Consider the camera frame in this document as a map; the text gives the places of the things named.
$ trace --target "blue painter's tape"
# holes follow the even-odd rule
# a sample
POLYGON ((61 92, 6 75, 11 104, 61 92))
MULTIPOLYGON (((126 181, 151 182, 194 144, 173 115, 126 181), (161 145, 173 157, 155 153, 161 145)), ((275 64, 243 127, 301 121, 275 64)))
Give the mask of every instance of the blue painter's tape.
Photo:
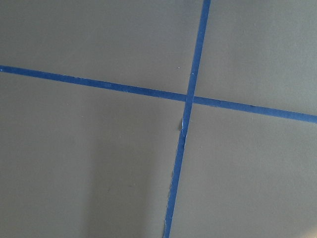
POLYGON ((227 109, 244 111, 249 113, 262 114, 262 115, 279 117, 279 118, 287 118, 287 119, 302 120, 302 121, 317 123, 317 116, 303 114, 303 113, 289 112, 289 111, 278 110, 273 108, 257 107, 257 106, 247 105, 247 104, 233 103, 233 102, 221 101, 221 100, 216 100, 211 98, 202 98, 202 97, 194 97, 194 103, 212 106, 212 107, 218 107, 218 108, 227 108, 227 109))
POLYGON ((182 161, 183 161, 183 156, 184 156, 186 136, 187 136, 189 119, 190 119, 192 105, 193 105, 193 99, 194 99, 194 93, 195 93, 195 88, 196 88, 200 58, 201 58, 202 50, 203 50, 203 43, 204 43, 204 37, 205 37, 205 31, 206 31, 210 3, 211 3, 210 0, 204 0, 202 13, 201 13, 201 17, 200 17, 195 52, 194 52, 194 57, 193 57, 193 62, 192 62, 192 70, 191 70, 191 74, 190 74, 190 78, 189 78, 187 96, 186 96, 186 101, 185 101, 182 129, 181 129, 180 134, 179 134, 176 159, 175 159, 175 165, 174 165, 174 170, 173 170, 173 178, 172 178, 172 182, 171 182, 171 186, 170 186, 169 199, 168 199, 168 203, 167 203, 167 210, 166 210, 166 217, 165 217, 165 229, 164 229, 164 234, 163 234, 164 238, 169 238, 169 234, 170 234, 170 230, 171 230, 171 226, 172 226, 172 219, 173 219, 173 214, 174 214, 174 207, 175 207, 175 201, 176 201, 179 176, 180 176, 180 171, 181 171, 181 166, 182 166, 182 161))
POLYGON ((0 72, 49 79, 49 80, 65 82, 65 83, 74 83, 74 84, 85 85, 85 86, 96 87, 96 88, 105 88, 105 89, 110 89, 115 91, 147 95, 151 97, 172 99, 172 100, 182 101, 182 102, 186 100, 186 95, 184 94, 165 92, 165 91, 154 90, 149 88, 140 88, 140 87, 123 85, 123 84, 92 80, 87 78, 78 78, 78 77, 61 75, 56 73, 47 73, 47 72, 41 72, 41 71, 36 71, 31 69, 0 65, 0 72))

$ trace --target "gray surface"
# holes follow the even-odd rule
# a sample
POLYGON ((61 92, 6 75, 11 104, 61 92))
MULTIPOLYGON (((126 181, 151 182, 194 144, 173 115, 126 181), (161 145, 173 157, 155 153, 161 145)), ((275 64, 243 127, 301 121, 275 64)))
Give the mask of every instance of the gray surface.
POLYGON ((196 95, 317 115, 317 2, 213 0, 196 95))
POLYGON ((0 237, 161 237, 183 103, 0 74, 0 237))
POLYGON ((171 238, 317 236, 317 125, 194 105, 171 238))
POLYGON ((186 93, 201 7, 201 0, 3 0, 0 64, 186 93))

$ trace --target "blue tape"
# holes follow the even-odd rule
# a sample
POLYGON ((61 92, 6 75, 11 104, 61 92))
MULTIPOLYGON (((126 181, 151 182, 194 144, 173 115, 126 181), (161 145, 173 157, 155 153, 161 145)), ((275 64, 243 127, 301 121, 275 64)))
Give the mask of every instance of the blue tape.
POLYGON ((257 107, 257 106, 247 105, 247 104, 233 103, 233 102, 221 101, 221 100, 216 100, 211 98, 202 98, 202 97, 194 97, 194 103, 212 106, 212 107, 218 107, 218 108, 227 108, 227 109, 244 111, 249 113, 262 114, 262 115, 279 117, 279 118, 287 118, 287 119, 302 120, 302 121, 317 123, 317 116, 303 114, 303 113, 289 112, 289 111, 278 110, 273 108, 257 107))
POLYGON ((172 99, 172 100, 182 101, 182 102, 185 102, 186 100, 186 95, 184 94, 165 92, 165 91, 149 89, 149 88, 140 88, 140 87, 123 85, 123 84, 92 80, 87 78, 78 78, 78 77, 61 75, 56 73, 47 73, 47 72, 41 72, 41 71, 36 71, 31 69, 0 65, 0 72, 13 73, 13 74, 25 75, 30 77, 42 78, 42 79, 49 79, 49 80, 65 82, 65 83, 74 83, 74 84, 85 85, 85 86, 96 87, 96 88, 105 88, 105 89, 110 89, 115 91, 135 93, 135 94, 147 95, 147 96, 157 97, 157 98, 172 99))
POLYGON ((173 170, 173 178, 172 178, 172 182, 170 186, 169 199, 167 203, 165 229, 163 234, 164 238, 169 238, 170 229, 172 226, 172 219, 174 214, 179 176, 180 176, 180 171, 181 171, 182 161, 184 156, 184 149, 185 149, 186 136, 187 136, 188 126, 189 126, 189 119, 190 119, 193 100, 194 100, 194 93, 196 88, 200 58, 201 58, 202 50, 203 50, 203 43, 204 43, 210 3, 211 3, 210 0, 204 0, 202 13, 200 17, 195 52, 194 52, 194 57, 192 62, 192 70, 191 70, 191 74, 189 78, 187 96, 185 101, 182 130, 180 131, 180 134, 179 134, 175 165, 173 170))

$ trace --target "gray panel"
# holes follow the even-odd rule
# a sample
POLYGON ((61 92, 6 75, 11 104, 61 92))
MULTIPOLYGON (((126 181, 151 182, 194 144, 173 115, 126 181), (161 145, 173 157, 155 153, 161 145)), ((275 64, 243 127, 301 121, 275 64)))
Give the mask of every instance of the gray panel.
POLYGON ((197 96, 317 115, 317 2, 215 0, 197 96))
POLYGON ((317 125, 194 105, 172 238, 317 236, 317 125))
POLYGON ((0 237, 161 237, 184 104, 0 74, 0 237))
POLYGON ((186 93, 201 7, 201 0, 3 0, 0 64, 186 93))

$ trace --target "tape strip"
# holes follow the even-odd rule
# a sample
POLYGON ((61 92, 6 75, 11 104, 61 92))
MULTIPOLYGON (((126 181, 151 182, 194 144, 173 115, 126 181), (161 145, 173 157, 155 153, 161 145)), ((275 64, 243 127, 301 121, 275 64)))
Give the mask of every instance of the tape strip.
POLYGON ((216 100, 211 98, 202 98, 202 97, 194 97, 194 103, 212 106, 212 107, 218 107, 218 108, 238 110, 238 111, 243 111, 248 113, 256 113, 256 114, 262 114, 262 115, 279 117, 279 118, 287 118, 287 119, 302 120, 302 121, 317 123, 317 116, 303 114, 303 113, 289 112, 289 111, 273 109, 273 108, 257 107, 257 106, 242 104, 242 103, 233 103, 233 102, 221 101, 221 100, 216 100))
POLYGON ((187 97, 185 101, 182 129, 179 134, 175 165, 173 170, 173 177, 172 177, 172 182, 170 186, 169 199, 167 203, 167 210, 166 210, 166 216, 165 216, 165 229, 163 234, 164 238, 169 238, 169 234, 170 234, 170 230, 172 226, 172 219, 174 214, 179 176, 180 176, 180 171, 181 171, 181 166, 183 161, 186 136, 187 136, 188 126, 189 126, 189 119, 190 119, 193 100, 194 100, 194 93, 196 88, 200 58, 201 58, 201 54, 203 50, 203 42, 205 37, 210 3, 211 3, 210 0, 204 0, 203 9, 202 9, 201 17, 200 17, 195 52, 194 52, 194 57, 192 62, 192 70, 191 70, 191 74, 189 78, 187 97))
POLYGON ((87 78, 79 78, 79 77, 61 75, 56 73, 47 73, 47 72, 41 72, 41 71, 36 71, 31 69, 0 65, 0 72, 25 75, 25 76, 35 77, 35 78, 49 79, 49 80, 65 82, 65 83, 74 83, 74 84, 85 85, 85 86, 96 87, 96 88, 105 88, 105 89, 110 89, 115 91, 135 93, 135 94, 147 95, 147 96, 157 97, 157 98, 172 99, 172 100, 182 101, 182 102, 186 100, 186 95, 184 94, 165 92, 165 91, 149 89, 149 88, 140 88, 140 87, 123 85, 123 84, 92 80, 87 78))

